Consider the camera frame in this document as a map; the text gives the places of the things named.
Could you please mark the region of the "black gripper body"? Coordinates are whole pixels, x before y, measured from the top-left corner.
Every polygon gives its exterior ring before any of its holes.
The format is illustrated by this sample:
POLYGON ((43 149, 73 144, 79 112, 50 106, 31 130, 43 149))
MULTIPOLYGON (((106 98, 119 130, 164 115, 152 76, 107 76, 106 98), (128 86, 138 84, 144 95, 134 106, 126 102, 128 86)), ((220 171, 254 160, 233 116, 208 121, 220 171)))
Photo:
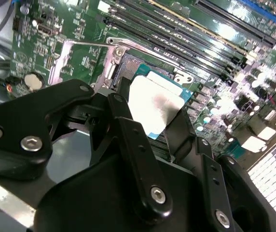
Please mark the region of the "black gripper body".
POLYGON ((158 160, 173 198, 172 214, 151 225, 132 205, 122 160, 112 156, 50 189, 34 218, 37 232, 211 232, 197 179, 158 160))

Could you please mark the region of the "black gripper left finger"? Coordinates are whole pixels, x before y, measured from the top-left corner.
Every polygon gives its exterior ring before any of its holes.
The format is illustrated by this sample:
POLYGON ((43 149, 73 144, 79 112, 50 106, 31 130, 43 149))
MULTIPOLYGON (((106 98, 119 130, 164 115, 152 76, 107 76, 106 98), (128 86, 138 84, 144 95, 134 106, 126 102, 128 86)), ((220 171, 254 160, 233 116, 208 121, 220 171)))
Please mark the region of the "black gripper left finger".
POLYGON ((90 133, 95 166, 122 160, 132 205, 141 219, 165 219, 172 198, 142 125, 133 120, 125 98, 95 93, 69 80, 0 104, 0 176, 33 180, 46 167, 52 145, 76 130, 90 133))

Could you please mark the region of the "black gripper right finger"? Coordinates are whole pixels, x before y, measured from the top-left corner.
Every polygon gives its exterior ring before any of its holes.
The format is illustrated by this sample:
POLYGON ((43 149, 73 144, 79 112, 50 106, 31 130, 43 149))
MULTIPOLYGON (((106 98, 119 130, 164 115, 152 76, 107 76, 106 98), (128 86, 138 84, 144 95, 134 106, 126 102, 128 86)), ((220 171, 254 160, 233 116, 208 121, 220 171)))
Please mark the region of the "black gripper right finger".
POLYGON ((276 212, 235 159, 215 157, 182 107, 166 127, 174 163, 195 176, 190 223, 196 232, 276 232, 276 212))

